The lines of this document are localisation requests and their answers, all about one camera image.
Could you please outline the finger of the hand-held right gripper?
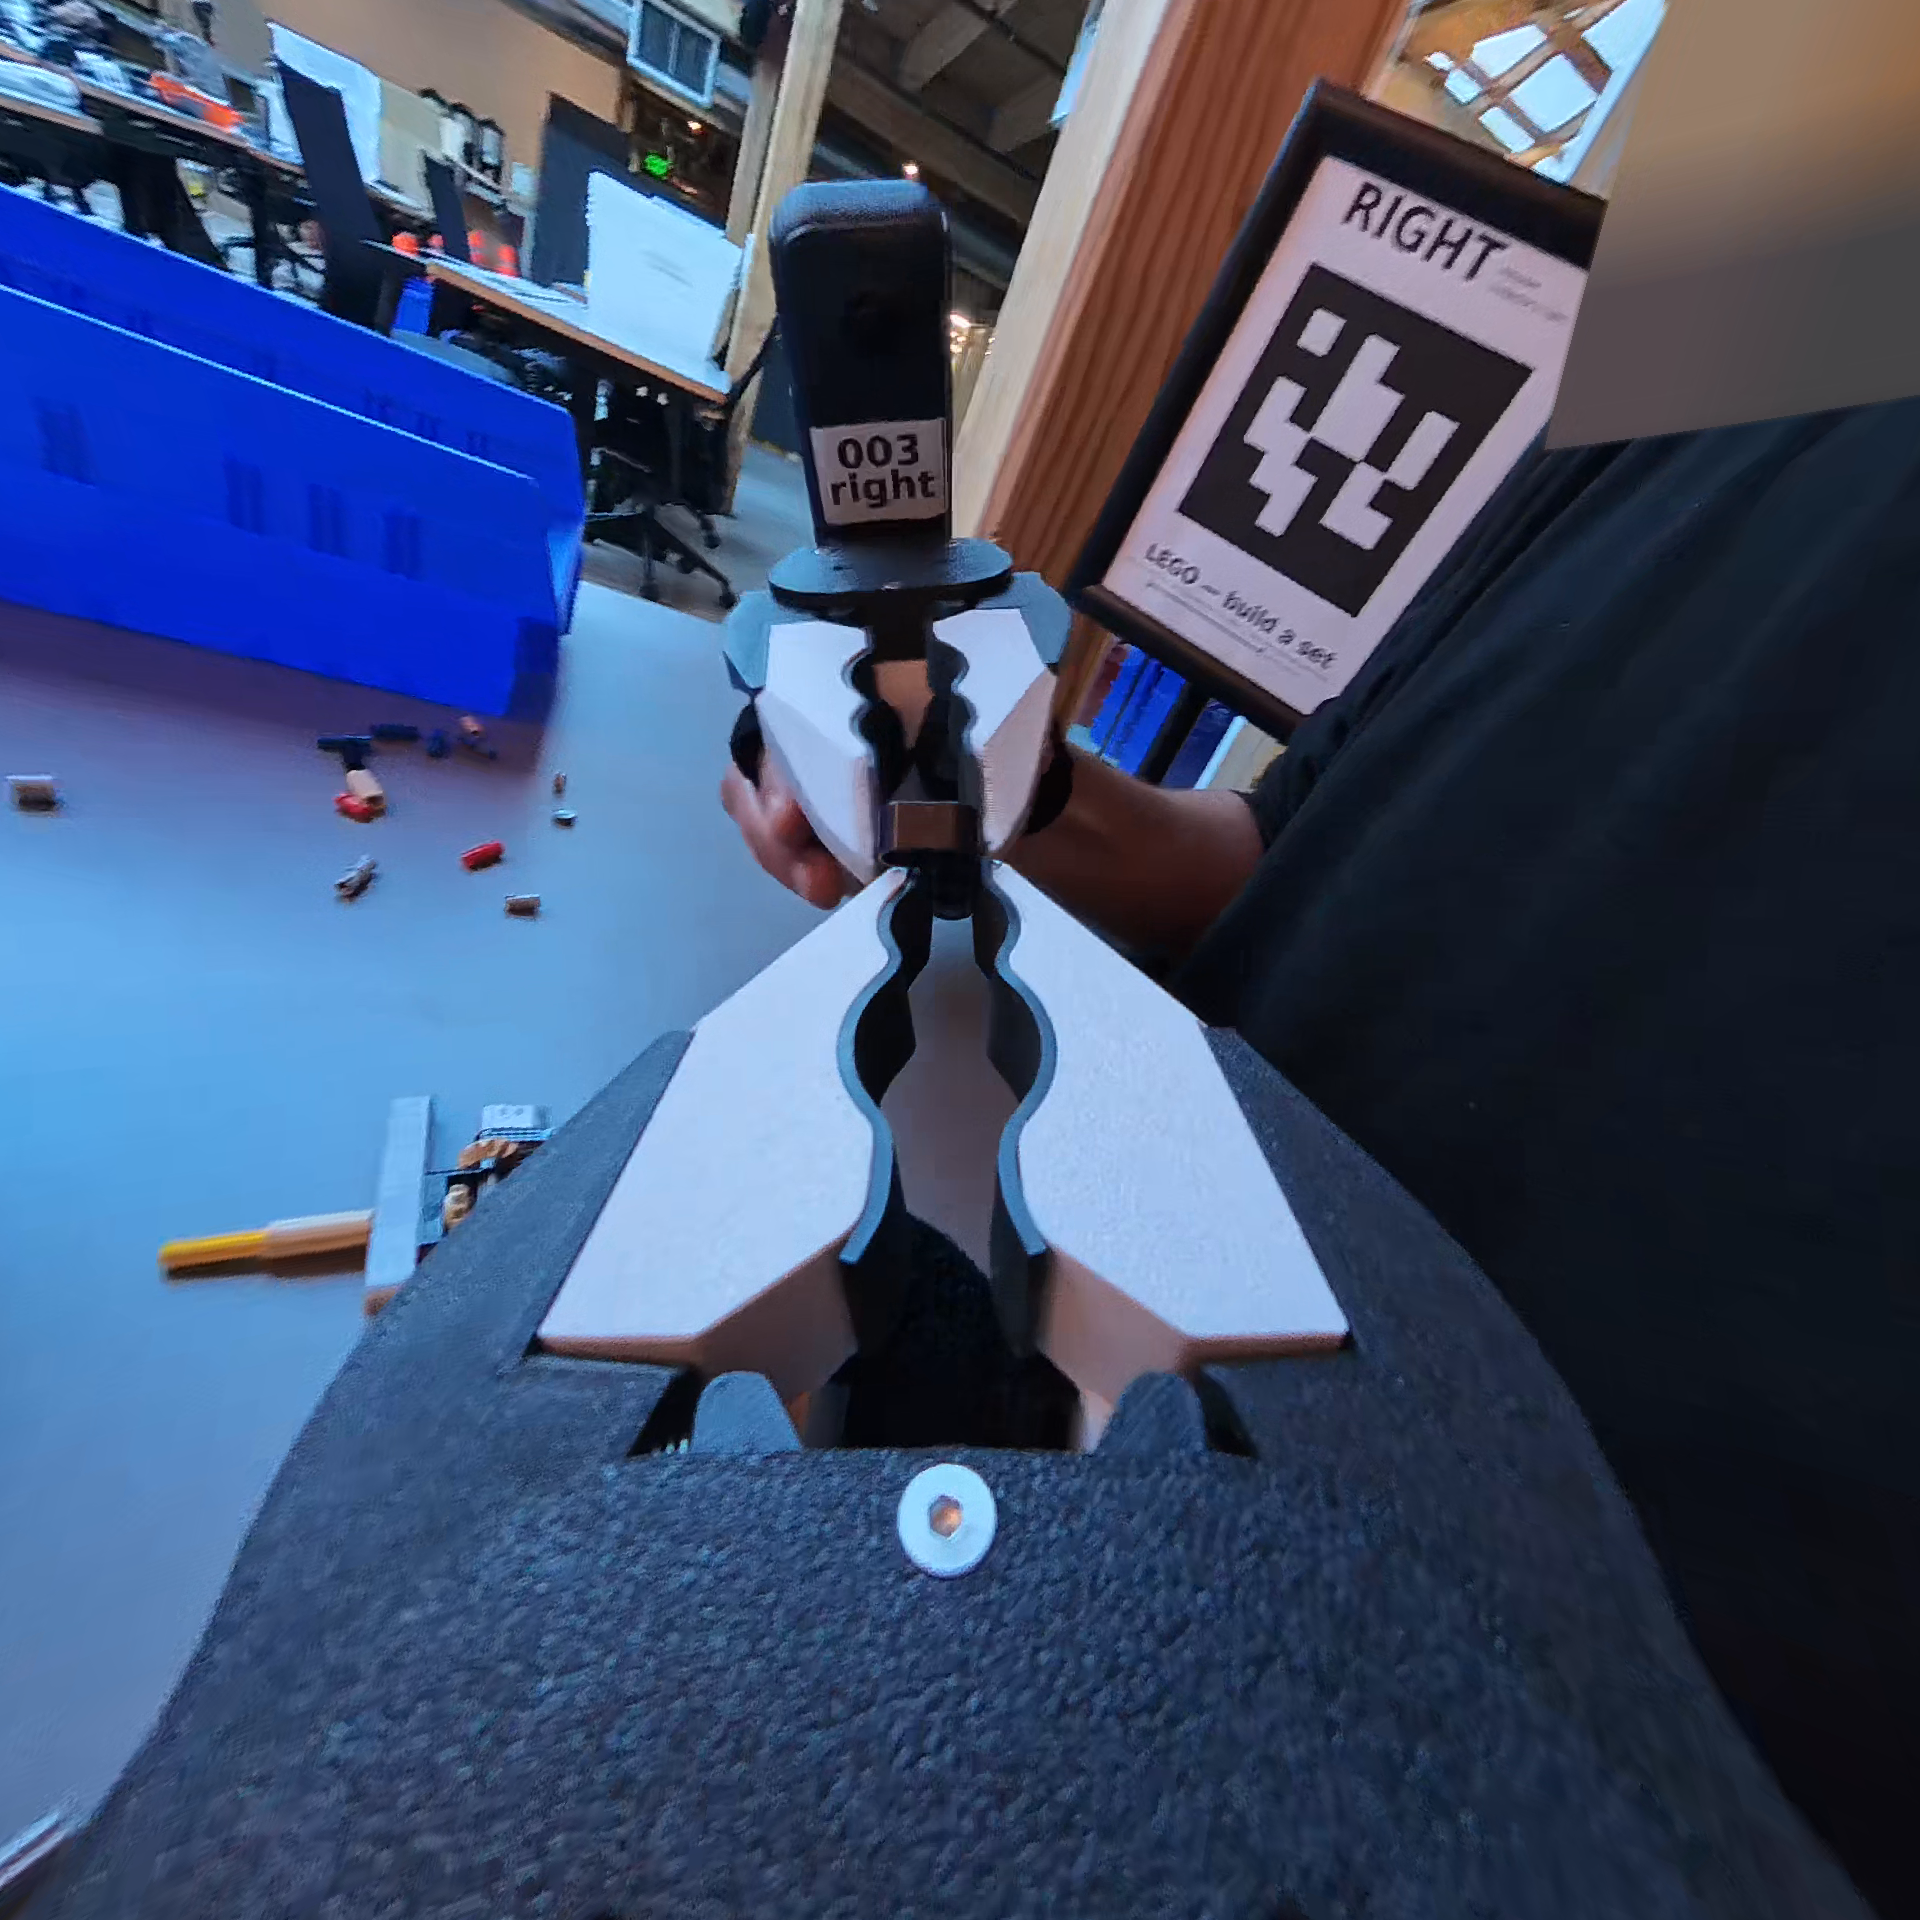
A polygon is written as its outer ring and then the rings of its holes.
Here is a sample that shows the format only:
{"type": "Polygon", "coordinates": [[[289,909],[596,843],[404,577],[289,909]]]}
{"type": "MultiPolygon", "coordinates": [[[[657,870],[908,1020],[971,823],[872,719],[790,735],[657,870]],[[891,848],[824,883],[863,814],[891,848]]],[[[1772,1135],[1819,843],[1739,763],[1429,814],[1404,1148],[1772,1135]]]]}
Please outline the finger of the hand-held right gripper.
{"type": "Polygon", "coordinates": [[[974,809],[984,857],[1027,823],[1048,756],[1053,671],[1021,607],[971,607],[936,622],[945,759],[974,809]]]}
{"type": "Polygon", "coordinates": [[[871,700],[853,681],[869,652],[861,628],[776,622],[753,700],[764,747],[824,849],[857,883],[879,868],[879,759],[860,727],[871,700]]]}

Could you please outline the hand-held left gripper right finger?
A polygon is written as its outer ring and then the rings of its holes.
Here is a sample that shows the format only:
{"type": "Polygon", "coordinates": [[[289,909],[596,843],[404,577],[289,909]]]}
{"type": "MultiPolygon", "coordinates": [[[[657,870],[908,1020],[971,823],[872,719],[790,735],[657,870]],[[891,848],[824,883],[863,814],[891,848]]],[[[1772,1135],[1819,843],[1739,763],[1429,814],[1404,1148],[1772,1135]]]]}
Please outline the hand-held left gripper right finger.
{"type": "Polygon", "coordinates": [[[1205,1023],[1004,862],[974,959],[1015,1101],[993,1148],[992,1296],[1094,1445],[1144,1375],[1328,1356],[1351,1321],[1205,1023]]]}

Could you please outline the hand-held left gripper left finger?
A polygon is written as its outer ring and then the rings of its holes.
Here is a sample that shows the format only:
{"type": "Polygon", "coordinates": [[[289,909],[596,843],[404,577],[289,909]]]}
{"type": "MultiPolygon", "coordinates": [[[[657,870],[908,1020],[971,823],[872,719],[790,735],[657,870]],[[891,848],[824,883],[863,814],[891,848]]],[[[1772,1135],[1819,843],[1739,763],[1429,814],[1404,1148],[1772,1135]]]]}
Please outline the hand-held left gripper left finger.
{"type": "Polygon", "coordinates": [[[905,1318],[917,1228],[881,1100],[929,909],[894,870],[691,1030],[534,1350],[696,1380],[707,1445],[831,1445],[905,1318]]]}

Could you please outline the grey black lego gear assembly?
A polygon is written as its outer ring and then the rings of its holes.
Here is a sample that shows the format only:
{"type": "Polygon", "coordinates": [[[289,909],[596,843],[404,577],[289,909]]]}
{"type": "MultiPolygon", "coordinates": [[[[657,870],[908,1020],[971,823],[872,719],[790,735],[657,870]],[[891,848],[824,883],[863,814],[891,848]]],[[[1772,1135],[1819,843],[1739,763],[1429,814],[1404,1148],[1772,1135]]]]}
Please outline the grey black lego gear assembly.
{"type": "Polygon", "coordinates": [[[174,1238],[158,1249],[165,1279],[204,1279],[243,1270],[297,1273],[351,1265],[363,1309],[382,1308],[476,1209],[551,1135],[551,1111],[534,1101],[492,1101],[467,1141],[440,1152],[440,1109],[432,1095],[391,1104],[371,1207],[284,1216],[262,1228],[174,1238]]]}

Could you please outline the person's right forearm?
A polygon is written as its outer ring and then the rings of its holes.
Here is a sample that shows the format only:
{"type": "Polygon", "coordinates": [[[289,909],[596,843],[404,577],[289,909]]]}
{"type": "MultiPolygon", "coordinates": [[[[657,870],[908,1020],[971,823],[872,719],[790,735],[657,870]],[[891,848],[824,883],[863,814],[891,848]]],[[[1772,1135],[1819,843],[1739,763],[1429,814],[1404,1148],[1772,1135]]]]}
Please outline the person's right forearm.
{"type": "Polygon", "coordinates": [[[1055,741],[1000,862],[1135,959],[1169,967],[1228,911],[1262,854],[1245,798],[1149,784],[1055,741]]]}

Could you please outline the scattered small lego pieces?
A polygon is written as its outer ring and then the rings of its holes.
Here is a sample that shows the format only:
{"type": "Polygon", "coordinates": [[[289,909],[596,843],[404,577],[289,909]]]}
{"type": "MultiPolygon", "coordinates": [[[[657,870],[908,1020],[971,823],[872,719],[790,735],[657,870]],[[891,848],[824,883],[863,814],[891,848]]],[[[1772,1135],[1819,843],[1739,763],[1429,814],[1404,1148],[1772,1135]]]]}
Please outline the scattered small lego pieces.
{"type": "Polygon", "coordinates": [[[168,899],[212,892],[356,907],[471,880],[503,913],[541,913],[537,854],[575,833],[568,767],[537,731],[473,711],[284,724],[208,711],[38,723],[4,745],[4,821],[57,848],[119,848],[168,899]]]}

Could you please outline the person's right hand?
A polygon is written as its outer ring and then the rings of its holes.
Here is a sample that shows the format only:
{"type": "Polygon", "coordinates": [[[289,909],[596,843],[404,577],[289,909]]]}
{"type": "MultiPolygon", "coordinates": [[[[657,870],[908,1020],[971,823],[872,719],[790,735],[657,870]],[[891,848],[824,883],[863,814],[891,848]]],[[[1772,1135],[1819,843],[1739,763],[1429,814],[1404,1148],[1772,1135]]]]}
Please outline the person's right hand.
{"type": "Polygon", "coordinates": [[[769,759],[759,763],[757,777],[727,765],[719,803],[761,870],[805,905],[833,909],[861,888],[815,833],[797,793],[769,759]]]}

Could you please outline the stack of blue crates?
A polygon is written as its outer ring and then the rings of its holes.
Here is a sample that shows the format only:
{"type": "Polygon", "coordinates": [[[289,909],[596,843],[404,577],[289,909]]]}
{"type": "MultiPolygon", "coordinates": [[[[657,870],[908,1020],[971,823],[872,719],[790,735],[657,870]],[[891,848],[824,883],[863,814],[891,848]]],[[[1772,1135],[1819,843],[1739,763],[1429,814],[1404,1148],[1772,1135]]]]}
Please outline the stack of blue crates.
{"type": "MultiPolygon", "coordinates": [[[[1102,664],[1097,707],[1083,723],[1085,747],[1128,777],[1144,777],[1160,735],[1175,731],[1187,681],[1133,644],[1115,643],[1102,664]]],[[[1175,741],[1164,784],[1197,789],[1211,782],[1209,767],[1232,737],[1236,713],[1206,700],[1190,727],[1175,741]]]]}

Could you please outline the beige pillar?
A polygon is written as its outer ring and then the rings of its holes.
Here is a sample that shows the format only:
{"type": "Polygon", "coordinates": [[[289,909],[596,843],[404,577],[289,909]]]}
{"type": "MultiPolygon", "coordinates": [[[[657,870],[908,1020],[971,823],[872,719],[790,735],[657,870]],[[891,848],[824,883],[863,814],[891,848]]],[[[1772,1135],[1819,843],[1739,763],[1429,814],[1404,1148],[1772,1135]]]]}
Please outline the beige pillar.
{"type": "Polygon", "coordinates": [[[776,316],[769,227],[784,193],[809,177],[844,9],[841,3],[787,5],[784,25],[769,30],[761,45],[749,108],[753,140],[744,140],[741,151],[749,167],[741,173],[748,193],[725,360],[729,377],[743,374],[776,316]]]}

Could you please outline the white board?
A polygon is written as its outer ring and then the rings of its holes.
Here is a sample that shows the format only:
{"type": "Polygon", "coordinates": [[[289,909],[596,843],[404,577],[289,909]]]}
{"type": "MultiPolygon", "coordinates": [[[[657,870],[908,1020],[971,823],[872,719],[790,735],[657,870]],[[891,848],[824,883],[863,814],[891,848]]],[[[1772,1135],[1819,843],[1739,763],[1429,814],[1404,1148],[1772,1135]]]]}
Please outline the white board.
{"type": "Polygon", "coordinates": [[[608,173],[588,180],[588,325],[649,365],[729,396],[725,368],[752,247],[608,173]]]}

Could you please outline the black office chair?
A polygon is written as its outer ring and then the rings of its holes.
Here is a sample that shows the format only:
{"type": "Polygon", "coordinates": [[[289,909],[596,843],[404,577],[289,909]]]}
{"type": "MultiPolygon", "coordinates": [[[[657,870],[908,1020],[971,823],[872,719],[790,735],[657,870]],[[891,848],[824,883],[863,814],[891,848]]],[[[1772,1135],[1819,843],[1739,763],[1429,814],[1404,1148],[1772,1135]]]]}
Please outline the black office chair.
{"type": "Polygon", "coordinates": [[[382,248],[393,228],[374,206],[351,147],[345,101],[334,87],[277,62],[278,94],[301,152],[305,196],[320,227],[324,283],[320,308],[376,329],[388,286],[382,248]]]}
{"type": "Polygon", "coordinates": [[[708,552],[718,518],[731,513],[733,425],[776,343],[772,327],[723,400],[660,381],[608,381],[605,414],[592,431],[584,540],[632,556],[641,597],[660,597],[657,566],[672,559],[681,573],[707,575],[719,611],[733,611],[735,590],[708,552]]]}

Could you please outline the background wooden desk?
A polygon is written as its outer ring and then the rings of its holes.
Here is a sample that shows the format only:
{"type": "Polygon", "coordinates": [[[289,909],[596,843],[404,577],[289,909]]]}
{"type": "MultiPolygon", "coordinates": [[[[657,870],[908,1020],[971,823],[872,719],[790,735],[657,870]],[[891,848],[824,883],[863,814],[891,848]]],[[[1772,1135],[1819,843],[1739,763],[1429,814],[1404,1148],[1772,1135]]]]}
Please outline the background wooden desk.
{"type": "Polygon", "coordinates": [[[443,254],[412,261],[436,286],[479,301],[500,316],[551,333],[565,344],[588,350],[616,368],[657,377],[696,400],[723,401],[731,396],[727,372],[708,357],[678,343],[657,327],[596,320],[584,299],[547,289],[526,279],[476,270],[443,254]]]}

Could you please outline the black framed marker sign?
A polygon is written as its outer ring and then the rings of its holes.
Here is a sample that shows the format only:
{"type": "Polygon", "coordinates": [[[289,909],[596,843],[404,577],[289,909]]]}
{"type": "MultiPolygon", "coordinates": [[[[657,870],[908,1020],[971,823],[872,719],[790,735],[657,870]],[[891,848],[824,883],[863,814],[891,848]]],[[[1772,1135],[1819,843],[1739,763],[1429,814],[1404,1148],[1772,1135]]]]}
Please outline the black framed marker sign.
{"type": "Polygon", "coordinates": [[[1272,737],[1544,444],[1607,203],[1313,83],[1068,597],[1272,737]]]}

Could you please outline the blue plastic bin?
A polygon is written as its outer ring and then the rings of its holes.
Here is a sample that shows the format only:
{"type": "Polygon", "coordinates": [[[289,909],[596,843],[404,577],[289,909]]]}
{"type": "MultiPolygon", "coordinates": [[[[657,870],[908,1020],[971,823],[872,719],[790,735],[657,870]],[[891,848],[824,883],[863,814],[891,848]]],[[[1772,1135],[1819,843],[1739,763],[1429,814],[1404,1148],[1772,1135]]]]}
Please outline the blue plastic bin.
{"type": "Polygon", "coordinates": [[[4,601],[543,717],[584,542],[566,414],[4,187],[4,601]]]}

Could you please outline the wall vent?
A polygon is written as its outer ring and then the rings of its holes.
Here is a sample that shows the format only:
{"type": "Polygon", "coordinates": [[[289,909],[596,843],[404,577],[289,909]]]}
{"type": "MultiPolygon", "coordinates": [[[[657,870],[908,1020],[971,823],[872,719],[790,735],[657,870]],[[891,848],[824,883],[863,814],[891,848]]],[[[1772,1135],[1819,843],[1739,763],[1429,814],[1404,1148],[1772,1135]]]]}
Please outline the wall vent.
{"type": "Polygon", "coordinates": [[[725,35],[667,3],[629,3],[627,65],[691,104],[712,102],[725,35]]]}

